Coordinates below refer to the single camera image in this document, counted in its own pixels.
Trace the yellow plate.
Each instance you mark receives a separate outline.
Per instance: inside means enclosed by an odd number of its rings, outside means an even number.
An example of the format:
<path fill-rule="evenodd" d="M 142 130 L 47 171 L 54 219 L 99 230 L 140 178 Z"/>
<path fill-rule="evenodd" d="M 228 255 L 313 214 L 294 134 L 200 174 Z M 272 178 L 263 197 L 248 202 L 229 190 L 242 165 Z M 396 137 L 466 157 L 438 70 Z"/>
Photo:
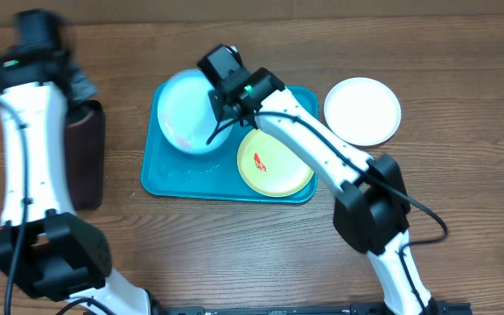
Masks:
<path fill-rule="evenodd" d="M 252 129 L 242 139 L 237 168 L 251 189 L 276 198 L 299 192 L 314 174 L 287 146 L 259 129 Z"/>

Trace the light blue plate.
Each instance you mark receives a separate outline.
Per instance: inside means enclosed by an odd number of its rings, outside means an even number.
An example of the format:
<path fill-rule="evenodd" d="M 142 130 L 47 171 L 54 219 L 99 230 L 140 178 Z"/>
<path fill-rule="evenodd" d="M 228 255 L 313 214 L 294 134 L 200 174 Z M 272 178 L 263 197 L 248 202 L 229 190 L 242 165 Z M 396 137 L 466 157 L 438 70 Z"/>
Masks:
<path fill-rule="evenodd" d="M 164 84 L 157 101 L 157 120 L 168 142 L 179 151 L 207 154 L 229 138 L 231 127 L 207 143 L 217 127 L 210 91 L 214 87 L 199 69 L 176 73 Z"/>

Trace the pink plate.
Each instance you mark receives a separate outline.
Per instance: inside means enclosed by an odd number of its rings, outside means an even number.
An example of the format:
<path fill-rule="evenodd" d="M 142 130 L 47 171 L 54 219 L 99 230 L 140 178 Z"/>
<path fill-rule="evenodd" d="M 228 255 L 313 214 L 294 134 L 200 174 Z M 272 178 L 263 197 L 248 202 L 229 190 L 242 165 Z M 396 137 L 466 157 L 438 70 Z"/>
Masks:
<path fill-rule="evenodd" d="M 355 77 L 335 85 L 325 98 L 329 129 L 345 142 L 375 146 L 387 142 L 402 120 L 394 92 L 378 80 Z"/>

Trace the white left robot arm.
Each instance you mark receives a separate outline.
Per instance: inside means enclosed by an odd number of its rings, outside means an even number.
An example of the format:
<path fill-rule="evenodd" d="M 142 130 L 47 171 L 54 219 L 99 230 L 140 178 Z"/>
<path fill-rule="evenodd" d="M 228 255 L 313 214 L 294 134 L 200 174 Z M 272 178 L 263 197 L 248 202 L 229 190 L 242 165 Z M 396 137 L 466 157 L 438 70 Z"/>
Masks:
<path fill-rule="evenodd" d="M 159 314 L 159 303 L 112 266 L 104 233 L 76 215 L 64 145 L 71 102 L 70 53 L 19 44 L 0 57 L 6 188 L 0 270 L 3 311 L 18 287 L 30 298 L 81 305 L 93 314 Z"/>

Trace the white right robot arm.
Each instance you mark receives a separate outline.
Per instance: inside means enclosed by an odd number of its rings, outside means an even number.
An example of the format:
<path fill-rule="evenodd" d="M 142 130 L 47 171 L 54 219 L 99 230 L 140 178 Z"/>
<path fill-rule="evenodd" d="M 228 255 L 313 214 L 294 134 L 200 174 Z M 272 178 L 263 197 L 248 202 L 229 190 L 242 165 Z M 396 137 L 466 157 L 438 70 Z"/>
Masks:
<path fill-rule="evenodd" d="M 419 277 L 410 248 L 407 214 L 416 202 L 390 156 L 373 159 L 335 136 L 309 114 L 273 73 L 245 67 L 206 70 L 214 112 L 227 107 L 295 153 L 335 198 L 333 225 L 354 250 L 367 256 L 394 314 L 435 314 L 437 303 Z"/>

